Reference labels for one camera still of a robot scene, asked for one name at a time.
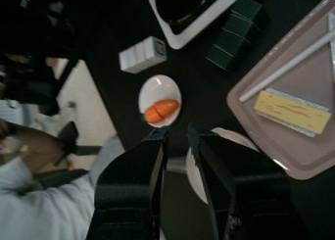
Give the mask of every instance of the chair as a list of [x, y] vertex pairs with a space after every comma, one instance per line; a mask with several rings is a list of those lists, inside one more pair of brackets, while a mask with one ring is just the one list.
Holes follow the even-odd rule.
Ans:
[[[2, 22], [7, 22], [0, 30], [0, 53], [25, 55], [31, 61], [25, 75], [18, 64], [6, 72], [7, 80], [0, 80], [6, 83], [5, 98], [39, 104], [41, 112], [49, 116], [59, 113], [57, 96], [86, 57], [109, 3], [109, 0], [58, 0], [63, 11], [57, 13], [49, 9], [53, 1], [57, 0], [0, 0]], [[46, 65], [47, 57], [70, 60], [59, 79]]]

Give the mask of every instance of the white plate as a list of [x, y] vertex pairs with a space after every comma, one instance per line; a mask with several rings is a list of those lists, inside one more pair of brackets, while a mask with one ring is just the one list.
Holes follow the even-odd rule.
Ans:
[[[230, 130], [226, 130], [221, 127], [214, 128], [213, 131], [217, 132], [222, 137], [230, 139], [233, 142], [236, 142], [241, 145], [245, 145], [246, 147], [258, 151], [258, 148], [254, 145], [254, 143], [240, 133], [230, 131]], [[197, 195], [199, 196], [199, 198], [207, 204], [207, 198], [206, 198], [206, 193], [205, 193], [205, 186], [203, 186], [201, 171], [199, 171], [198, 166], [195, 165], [195, 160], [194, 160], [194, 156], [191, 153], [191, 149], [189, 150], [187, 157], [186, 157], [186, 172], [187, 172], [187, 177], [189, 177], [189, 181], [191, 183], [193, 189], [194, 189]]]
[[153, 76], [145, 83], [141, 96], [139, 96], [139, 108], [141, 113], [145, 114], [146, 110], [155, 104], [155, 102], [174, 99], [179, 102], [179, 107], [170, 117], [165, 121], [158, 123], [149, 123], [154, 127], [169, 126], [178, 118], [182, 106], [182, 95], [174, 80], [166, 75]]

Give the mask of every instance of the dark green box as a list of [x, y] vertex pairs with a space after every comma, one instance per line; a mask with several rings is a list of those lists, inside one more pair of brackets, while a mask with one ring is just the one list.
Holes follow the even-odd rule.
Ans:
[[238, 65], [238, 57], [228, 53], [216, 45], [211, 47], [207, 60], [229, 72], [234, 71]]
[[256, 24], [236, 14], [230, 14], [224, 30], [232, 32], [249, 43], [254, 43], [261, 31]]
[[232, 10], [233, 13], [246, 18], [260, 28], [265, 25], [268, 15], [262, 4], [258, 2], [253, 0], [237, 0]]
[[242, 57], [250, 49], [249, 42], [225, 30], [221, 33], [216, 45], [237, 57]]

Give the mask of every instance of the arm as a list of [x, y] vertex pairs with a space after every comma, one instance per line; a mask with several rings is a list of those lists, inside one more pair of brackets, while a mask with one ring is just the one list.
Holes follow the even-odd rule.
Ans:
[[14, 136], [27, 146], [23, 161], [33, 173], [63, 155], [63, 143], [46, 132], [0, 119], [0, 149], [7, 136]]

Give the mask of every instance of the black object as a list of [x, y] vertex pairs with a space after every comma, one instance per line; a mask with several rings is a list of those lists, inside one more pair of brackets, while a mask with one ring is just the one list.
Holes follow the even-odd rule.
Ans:
[[217, 239], [308, 239], [290, 179], [261, 153], [190, 125]]
[[87, 239], [161, 239], [167, 140], [169, 129], [163, 127], [105, 169]]

